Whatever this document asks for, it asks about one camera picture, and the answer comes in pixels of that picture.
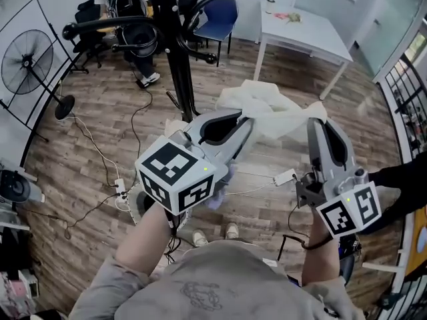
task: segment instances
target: electric fan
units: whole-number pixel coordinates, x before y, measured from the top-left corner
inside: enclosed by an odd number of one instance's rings
[[[26,95],[40,85],[58,102],[55,117],[64,119],[74,106],[69,95],[59,100],[44,83],[53,62],[53,44],[49,36],[36,29],[18,35],[8,46],[1,63],[1,79],[16,95]]]

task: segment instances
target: white table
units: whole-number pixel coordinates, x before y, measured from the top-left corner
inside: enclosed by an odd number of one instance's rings
[[[301,23],[288,22],[289,19],[274,17],[274,13],[298,13]],[[256,63],[254,81],[260,77],[262,61],[266,52],[266,45],[273,44],[299,52],[307,53],[310,57],[317,57],[340,66],[335,77],[323,90],[320,99],[334,87],[336,81],[352,62],[352,56],[342,42],[334,26],[326,18],[288,6],[274,6],[272,14],[265,12],[264,4],[261,7],[261,45]]]

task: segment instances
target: fan grille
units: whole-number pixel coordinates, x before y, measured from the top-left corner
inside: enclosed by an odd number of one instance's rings
[[[49,36],[40,30],[28,30],[9,44],[1,63],[1,79],[10,92],[25,95],[46,79],[52,62]]]

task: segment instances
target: blue chair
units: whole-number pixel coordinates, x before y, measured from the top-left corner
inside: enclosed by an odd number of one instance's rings
[[[207,22],[199,29],[195,30],[194,35],[197,35],[201,38],[206,38],[206,47],[209,47],[209,39],[219,42],[218,60],[216,63],[216,66],[218,67],[220,65],[221,44],[227,36],[227,54],[230,54],[232,31],[239,15],[238,5],[236,0],[214,0],[205,6],[204,12],[207,16]]]

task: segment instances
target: fan base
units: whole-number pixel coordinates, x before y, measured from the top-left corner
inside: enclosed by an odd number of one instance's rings
[[[55,109],[56,120],[63,120],[70,114],[71,110],[74,107],[74,96],[68,95],[61,99],[61,102],[58,103],[58,106]]]

